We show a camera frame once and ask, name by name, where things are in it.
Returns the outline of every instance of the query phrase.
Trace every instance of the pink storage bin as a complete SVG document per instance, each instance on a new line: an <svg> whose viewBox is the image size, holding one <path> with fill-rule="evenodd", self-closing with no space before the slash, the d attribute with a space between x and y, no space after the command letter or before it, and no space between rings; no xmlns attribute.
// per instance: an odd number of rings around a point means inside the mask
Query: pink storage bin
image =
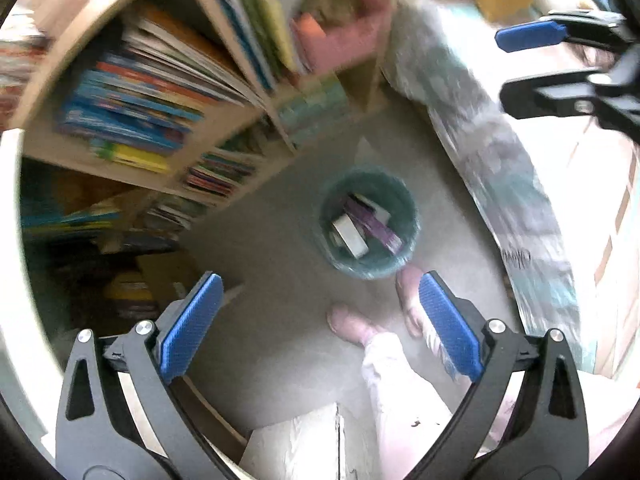
<svg viewBox="0 0 640 480"><path fill-rule="evenodd" d="M293 21L292 28L304 50L309 68L315 74L330 72L364 58L378 47L378 34L388 20L389 12L380 0L362 0L367 15L344 27L326 30L325 37L305 34Z"/></svg>

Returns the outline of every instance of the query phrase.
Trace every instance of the gray floor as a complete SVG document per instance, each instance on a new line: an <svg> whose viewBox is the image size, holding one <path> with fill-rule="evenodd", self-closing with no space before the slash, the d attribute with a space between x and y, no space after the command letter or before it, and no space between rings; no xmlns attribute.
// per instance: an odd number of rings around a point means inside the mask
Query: gray floor
<svg viewBox="0 0 640 480"><path fill-rule="evenodd" d="M373 428L360 377L362 350L326 326L325 310L335 301L396 332L412 367L450 407L460 401L424 343L408 336L393 279L349 278L313 243L309 227L319 189L355 162L384 165L414 194L422 215L415 262L436 269L485 316L520 326L494 240L462 180L430 127L395 97L383 112L323 139L257 192L184 236L202 269L246 284L216 317L190 369L202 393L243 433L336 400Z"/></svg>

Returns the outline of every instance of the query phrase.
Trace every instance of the purple book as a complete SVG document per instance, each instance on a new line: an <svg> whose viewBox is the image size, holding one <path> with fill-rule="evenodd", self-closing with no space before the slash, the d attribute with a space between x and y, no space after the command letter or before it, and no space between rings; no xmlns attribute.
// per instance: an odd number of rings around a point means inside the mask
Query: purple book
<svg viewBox="0 0 640 480"><path fill-rule="evenodd" d="M353 198L347 197L344 201L344 212L350 216L351 220L364 227L368 235L379 240L392 254L398 254L402 249L402 240L398 235Z"/></svg>

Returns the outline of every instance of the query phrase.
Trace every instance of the person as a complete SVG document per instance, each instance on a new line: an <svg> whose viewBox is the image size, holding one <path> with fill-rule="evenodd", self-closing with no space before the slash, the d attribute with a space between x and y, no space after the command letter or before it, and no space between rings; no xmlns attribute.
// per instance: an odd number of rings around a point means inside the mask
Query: person
<svg viewBox="0 0 640 480"><path fill-rule="evenodd" d="M423 274L418 267L405 266L396 275L396 290L410 335L424 338L431 351L442 358L444 350L418 298ZM451 412L433 385L412 370L396 334L345 304L332 306L327 322L338 337L364 348L362 377L376 419L382 478L401 480L437 440ZM512 374L488 435L493 442L499 442L504 433L523 374ZM625 388L603 376L581 371L578 375L587 414L591 464L625 423L638 402L640 390Z"/></svg>

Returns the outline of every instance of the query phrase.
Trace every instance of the teal trash can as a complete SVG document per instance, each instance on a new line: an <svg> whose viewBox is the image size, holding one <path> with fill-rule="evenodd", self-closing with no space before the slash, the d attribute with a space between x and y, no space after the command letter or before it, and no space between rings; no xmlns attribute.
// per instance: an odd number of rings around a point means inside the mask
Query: teal trash can
<svg viewBox="0 0 640 480"><path fill-rule="evenodd" d="M372 237L367 237L369 252L359 259L334 244L330 238L332 222L344 213L342 204L349 193L359 193L391 214L388 227L402 240L397 254ZM314 229L321 251L332 266L355 278L376 280L394 274L411 260L420 221L414 198L402 180L380 168L356 167L324 187Z"/></svg>

